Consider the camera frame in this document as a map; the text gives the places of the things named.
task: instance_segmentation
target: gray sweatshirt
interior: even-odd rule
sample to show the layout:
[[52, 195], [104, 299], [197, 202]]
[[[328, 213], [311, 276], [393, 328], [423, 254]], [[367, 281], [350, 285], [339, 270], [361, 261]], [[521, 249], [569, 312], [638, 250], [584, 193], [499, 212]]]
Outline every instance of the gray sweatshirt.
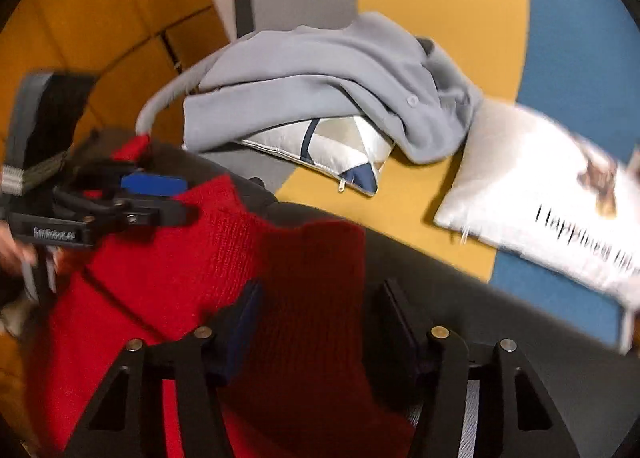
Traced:
[[373, 12], [341, 30], [240, 38], [153, 96], [136, 132], [147, 133], [158, 111], [196, 85], [200, 94], [184, 100], [190, 151], [299, 120], [362, 114], [416, 164], [454, 153], [482, 99], [437, 44]]

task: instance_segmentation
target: bolt head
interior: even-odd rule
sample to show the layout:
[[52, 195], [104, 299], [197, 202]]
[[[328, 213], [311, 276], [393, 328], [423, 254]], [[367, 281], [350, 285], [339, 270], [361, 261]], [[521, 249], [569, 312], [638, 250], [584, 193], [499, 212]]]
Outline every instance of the bolt head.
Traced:
[[506, 352], [514, 352], [516, 351], [517, 347], [518, 345], [516, 344], [516, 342], [512, 341], [511, 339], [502, 339], [500, 341], [500, 348], [502, 348]]
[[208, 326], [198, 326], [194, 331], [193, 335], [196, 339], [208, 339], [211, 337], [212, 331]]
[[436, 337], [436, 339], [446, 339], [449, 337], [449, 330], [444, 326], [434, 326], [431, 328], [431, 335]]
[[137, 352], [138, 350], [141, 350], [144, 345], [145, 343], [142, 342], [142, 339], [132, 339], [127, 342], [126, 348], [130, 352]]

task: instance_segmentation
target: black metal bracket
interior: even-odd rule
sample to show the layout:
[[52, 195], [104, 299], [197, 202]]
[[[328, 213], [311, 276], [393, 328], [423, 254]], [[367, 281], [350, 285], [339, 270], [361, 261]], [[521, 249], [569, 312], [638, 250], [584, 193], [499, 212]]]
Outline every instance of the black metal bracket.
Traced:
[[238, 300], [177, 342], [132, 339], [88, 404], [63, 458], [166, 458], [162, 381], [174, 380], [185, 458], [232, 458], [216, 388], [238, 371], [262, 298], [248, 282]]
[[7, 215], [12, 235], [26, 244], [93, 248], [105, 234], [130, 226], [181, 226], [195, 216], [193, 208], [170, 197], [120, 188], [122, 176], [139, 170], [129, 162], [100, 161], [51, 189], [17, 199]]
[[493, 347], [465, 342], [418, 314], [393, 280], [383, 283], [378, 299], [408, 377], [417, 387], [436, 381], [430, 409], [420, 414], [410, 458], [458, 455], [470, 378], [479, 378], [481, 388], [476, 457], [579, 457], [548, 391], [513, 340]]

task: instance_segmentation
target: red sweater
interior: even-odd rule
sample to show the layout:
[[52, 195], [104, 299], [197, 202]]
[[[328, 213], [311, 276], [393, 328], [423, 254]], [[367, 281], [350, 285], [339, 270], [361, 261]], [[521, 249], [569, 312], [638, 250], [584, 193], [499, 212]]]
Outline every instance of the red sweater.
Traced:
[[[92, 278], [76, 273], [58, 299], [28, 365], [44, 448], [64, 448], [127, 340], [176, 340], [259, 277], [257, 333], [220, 390], [236, 457], [404, 457], [413, 429], [373, 401], [361, 362], [362, 229], [276, 228], [244, 209], [226, 176], [180, 199], [199, 206], [198, 221], [146, 242], [109, 236], [88, 264]], [[169, 457], [179, 458], [175, 389], [164, 390]]]

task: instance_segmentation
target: printed pillow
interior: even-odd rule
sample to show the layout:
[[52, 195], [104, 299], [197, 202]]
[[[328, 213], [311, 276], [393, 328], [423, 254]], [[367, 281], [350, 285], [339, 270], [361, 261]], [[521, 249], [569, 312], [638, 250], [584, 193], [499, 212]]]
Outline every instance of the printed pillow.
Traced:
[[640, 306], [640, 185], [537, 111], [485, 101], [434, 221]]
[[239, 141], [323, 172], [373, 196], [394, 143], [366, 117], [314, 118], [256, 133]]

